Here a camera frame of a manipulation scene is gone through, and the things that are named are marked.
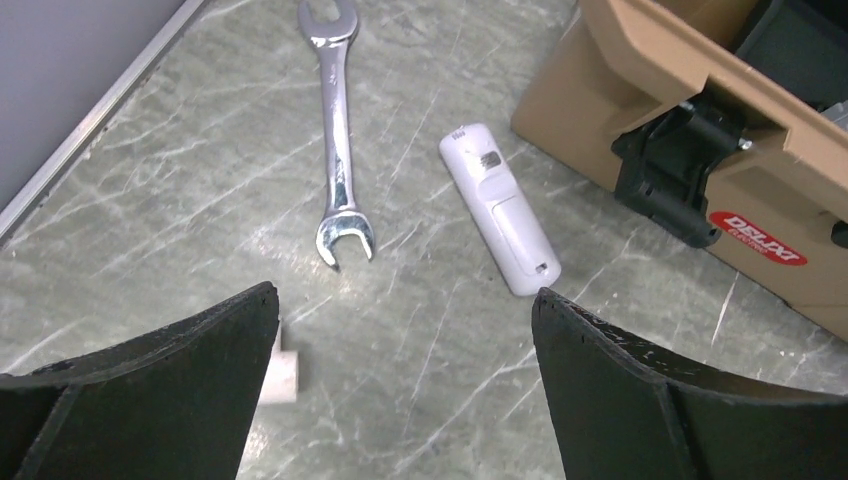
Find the remote control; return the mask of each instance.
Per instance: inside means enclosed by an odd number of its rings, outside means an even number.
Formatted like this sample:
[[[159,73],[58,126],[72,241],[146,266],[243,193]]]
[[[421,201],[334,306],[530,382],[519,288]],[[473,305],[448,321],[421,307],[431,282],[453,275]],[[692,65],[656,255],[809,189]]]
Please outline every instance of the remote control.
[[[489,129],[461,127],[439,151],[510,291],[535,295],[551,286],[562,266]]]

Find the gray marble floor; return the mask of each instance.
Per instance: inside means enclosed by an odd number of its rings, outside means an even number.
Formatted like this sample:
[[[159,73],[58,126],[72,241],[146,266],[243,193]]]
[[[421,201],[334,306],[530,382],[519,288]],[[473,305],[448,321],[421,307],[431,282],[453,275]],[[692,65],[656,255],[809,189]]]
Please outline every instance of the gray marble floor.
[[[380,248],[368,264],[342,242],[340,274],[313,245],[323,132],[296,2],[213,3],[0,252],[0,371],[269,279],[304,384],[257,411],[240,478],[562,478],[532,299],[510,296],[437,151],[479,121],[561,255],[555,290],[696,360],[848,393],[848,346],[509,131],[572,3],[358,1],[354,162]]]

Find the toolbox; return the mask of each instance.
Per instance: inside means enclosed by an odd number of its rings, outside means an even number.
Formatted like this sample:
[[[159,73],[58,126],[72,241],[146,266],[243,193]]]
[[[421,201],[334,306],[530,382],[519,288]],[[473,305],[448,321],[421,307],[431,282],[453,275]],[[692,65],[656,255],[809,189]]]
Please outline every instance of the toolbox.
[[[802,3],[583,0],[512,128],[848,340],[848,5]]]

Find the white small block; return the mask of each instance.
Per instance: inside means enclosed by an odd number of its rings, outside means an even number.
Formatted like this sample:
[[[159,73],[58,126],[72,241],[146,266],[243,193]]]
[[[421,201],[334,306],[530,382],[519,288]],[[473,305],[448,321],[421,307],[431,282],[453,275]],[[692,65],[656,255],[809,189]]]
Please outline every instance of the white small block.
[[[259,405],[292,403],[297,400],[297,352],[274,348],[265,381],[259,393]]]

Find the wrench open end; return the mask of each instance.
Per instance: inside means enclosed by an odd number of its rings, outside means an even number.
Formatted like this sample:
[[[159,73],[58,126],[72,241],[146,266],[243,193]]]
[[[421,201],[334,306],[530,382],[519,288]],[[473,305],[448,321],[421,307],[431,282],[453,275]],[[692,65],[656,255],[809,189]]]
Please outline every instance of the wrench open end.
[[[352,210],[335,213],[324,217],[318,226],[318,235],[315,238],[318,254],[335,271],[339,271],[339,263],[333,255],[333,245],[336,240],[346,235],[359,237],[368,261],[374,257],[374,230],[371,229],[371,224],[365,215]]]
[[[297,7],[297,19],[303,36],[315,47],[328,43],[337,43],[356,36],[359,29],[359,17],[351,0],[336,0],[339,18],[335,21],[316,22],[309,8],[309,0],[302,0]]]

